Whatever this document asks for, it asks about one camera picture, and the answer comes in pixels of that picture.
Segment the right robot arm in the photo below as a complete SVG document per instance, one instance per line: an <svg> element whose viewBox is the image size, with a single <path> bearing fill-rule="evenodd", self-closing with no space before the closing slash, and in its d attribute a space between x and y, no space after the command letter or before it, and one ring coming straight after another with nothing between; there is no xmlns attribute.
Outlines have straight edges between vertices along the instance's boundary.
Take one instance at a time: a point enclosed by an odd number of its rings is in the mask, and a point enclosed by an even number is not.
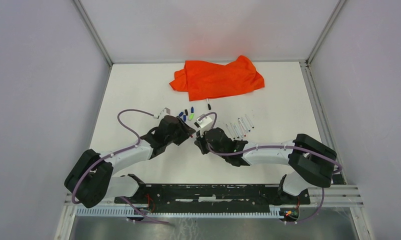
<svg viewBox="0 0 401 240"><path fill-rule="evenodd" d="M254 143L231 139L217 127L196 132L195 145L202 154L212 153L235 167L261 164L291 167L293 171L282 177L277 190L277 198L283 204L292 203L309 187L330 187L333 175L343 169L334 150L304 133L280 143Z"/></svg>

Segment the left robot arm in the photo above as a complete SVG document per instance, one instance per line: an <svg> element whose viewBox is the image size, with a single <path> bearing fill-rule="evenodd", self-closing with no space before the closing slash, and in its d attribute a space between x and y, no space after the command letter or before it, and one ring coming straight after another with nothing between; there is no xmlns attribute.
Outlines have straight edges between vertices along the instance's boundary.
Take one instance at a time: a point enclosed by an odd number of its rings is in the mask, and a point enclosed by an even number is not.
<svg viewBox="0 0 401 240"><path fill-rule="evenodd" d="M65 178L64 186L71 193L74 203L81 203L86 208L92 208L104 199L121 196L139 204L146 197L145 189L134 177L115 174L159 156L170 144L179 146L195 133L196 130L181 118L166 115L157 127L125 149L105 153L85 150Z"/></svg>

